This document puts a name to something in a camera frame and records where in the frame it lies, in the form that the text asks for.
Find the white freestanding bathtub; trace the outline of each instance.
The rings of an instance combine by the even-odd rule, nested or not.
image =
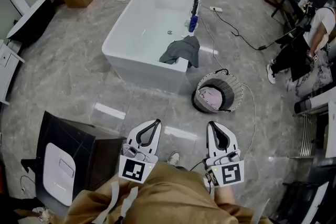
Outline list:
[[[108,34],[102,52],[121,79],[178,93],[188,61],[159,62],[168,45],[183,39],[194,0],[131,0]]]

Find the white shirt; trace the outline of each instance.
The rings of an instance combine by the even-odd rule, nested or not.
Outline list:
[[[323,23],[324,27],[327,30],[327,33],[324,35],[322,38],[321,42],[317,46],[317,49],[315,52],[318,50],[322,49],[328,42],[329,40],[329,34],[333,30],[336,24],[336,19],[335,19],[335,14],[334,14],[334,9],[331,8],[333,12],[329,8],[320,8],[316,11],[314,18],[311,21],[311,29],[309,32],[305,32],[303,37],[308,44],[309,47],[311,47],[311,42],[314,38],[314,35],[319,28],[320,24]]]

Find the laundry basket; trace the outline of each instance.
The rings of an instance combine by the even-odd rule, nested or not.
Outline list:
[[[219,109],[214,108],[201,96],[199,91],[203,87],[215,88],[222,94],[222,104]],[[206,75],[197,85],[192,95],[193,106],[204,113],[218,113],[220,111],[234,111],[243,99],[243,89],[239,81],[229,74],[227,69],[221,69]]]

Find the pink cloth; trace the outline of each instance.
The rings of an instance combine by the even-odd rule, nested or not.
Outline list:
[[[223,97],[220,91],[211,87],[200,88],[201,97],[213,108],[219,109],[222,105]]]

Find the blue bottle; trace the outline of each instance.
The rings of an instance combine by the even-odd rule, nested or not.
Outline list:
[[[197,15],[193,15],[190,18],[190,24],[189,24],[189,32],[192,33],[195,30],[195,27],[197,25],[197,21],[198,21],[198,16]]]

